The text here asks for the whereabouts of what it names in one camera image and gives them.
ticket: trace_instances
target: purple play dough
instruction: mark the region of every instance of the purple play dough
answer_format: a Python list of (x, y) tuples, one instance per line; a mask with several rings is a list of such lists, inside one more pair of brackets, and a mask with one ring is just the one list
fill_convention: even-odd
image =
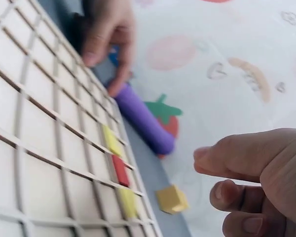
[(125, 84), (115, 100), (121, 113), (156, 154), (168, 155), (173, 151), (175, 138), (160, 126), (130, 85)]

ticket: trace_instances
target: red strawberry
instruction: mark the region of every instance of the red strawberry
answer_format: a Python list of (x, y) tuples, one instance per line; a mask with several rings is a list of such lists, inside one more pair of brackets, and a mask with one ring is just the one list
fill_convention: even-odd
[(160, 125), (175, 138), (179, 132), (179, 121), (176, 116), (182, 115), (182, 111), (178, 108), (171, 107), (163, 103), (166, 95), (162, 94), (156, 102), (145, 102), (146, 106), (152, 114), (158, 119)]

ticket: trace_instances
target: red block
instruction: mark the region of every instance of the red block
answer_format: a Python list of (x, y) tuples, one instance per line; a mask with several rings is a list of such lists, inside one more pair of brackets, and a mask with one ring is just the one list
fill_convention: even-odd
[(112, 158), (119, 184), (129, 187), (129, 180), (127, 177), (126, 167), (124, 165), (123, 160), (119, 158), (117, 155), (112, 155)]

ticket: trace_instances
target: white grid board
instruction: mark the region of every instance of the white grid board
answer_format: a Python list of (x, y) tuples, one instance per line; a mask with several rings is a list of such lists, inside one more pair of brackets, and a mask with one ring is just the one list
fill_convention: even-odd
[[(124, 151), (137, 219), (102, 124)], [(0, 236), (162, 237), (115, 101), (35, 0), (0, 0)]]

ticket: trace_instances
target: yellow foam cube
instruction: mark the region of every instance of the yellow foam cube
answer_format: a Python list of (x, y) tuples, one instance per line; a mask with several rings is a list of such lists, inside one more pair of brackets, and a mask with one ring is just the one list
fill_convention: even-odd
[(137, 217), (135, 194), (131, 189), (119, 189), (122, 206), (127, 219)]
[(166, 213), (176, 214), (189, 208), (185, 194), (175, 185), (156, 191), (156, 196), (160, 210)]
[(113, 132), (106, 125), (103, 125), (103, 132), (109, 150), (120, 157), (122, 154), (120, 143)]

